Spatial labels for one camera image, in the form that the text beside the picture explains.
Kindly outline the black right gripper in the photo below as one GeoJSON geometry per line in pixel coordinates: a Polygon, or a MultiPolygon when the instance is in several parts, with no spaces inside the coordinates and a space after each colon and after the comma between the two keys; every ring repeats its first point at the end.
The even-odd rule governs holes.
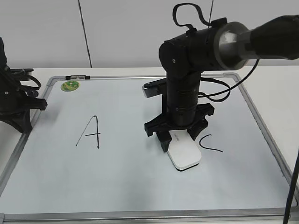
{"type": "Polygon", "coordinates": [[[168,152],[172,137],[169,131],[187,130],[193,141],[207,128],[206,116],[214,114],[214,107],[210,103],[196,105],[188,112],[163,112],[153,120],[144,124],[147,136],[156,133],[163,152],[168,152]]]}

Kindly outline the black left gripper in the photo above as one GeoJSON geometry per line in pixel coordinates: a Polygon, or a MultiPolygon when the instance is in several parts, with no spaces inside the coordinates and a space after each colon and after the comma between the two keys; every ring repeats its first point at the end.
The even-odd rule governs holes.
{"type": "Polygon", "coordinates": [[[30,97],[21,91],[0,94],[0,120],[21,133],[32,130],[30,111],[44,111],[46,107],[46,99],[30,97]]]}

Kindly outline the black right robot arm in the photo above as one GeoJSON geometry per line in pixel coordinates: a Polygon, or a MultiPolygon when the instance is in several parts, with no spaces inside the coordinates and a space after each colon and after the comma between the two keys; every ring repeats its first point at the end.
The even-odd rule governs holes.
{"type": "Polygon", "coordinates": [[[144,85],[145,96],[162,96],[162,113],[144,125],[148,136],[157,135],[164,152],[172,140],[172,130],[186,130],[196,139],[214,113],[209,104],[199,104],[201,74],[205,71],[239,70],[248,60],[299,57],[299,17],[284,15],[249,30],[226,18],[208,28],[194,27],[165,41],[159,59],[166,78],[144,85]]]}

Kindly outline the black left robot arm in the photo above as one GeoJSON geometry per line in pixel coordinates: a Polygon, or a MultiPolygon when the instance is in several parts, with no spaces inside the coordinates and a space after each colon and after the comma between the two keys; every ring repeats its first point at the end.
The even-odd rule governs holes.
{"type": "Polygon", "coordinates": [[[31,75],[33,71],[9,68],[0,40],[0,120],[21,133],[32,130],[30,111],[47,107],[46,99],[38,98],[41,83],[31,75]]]}

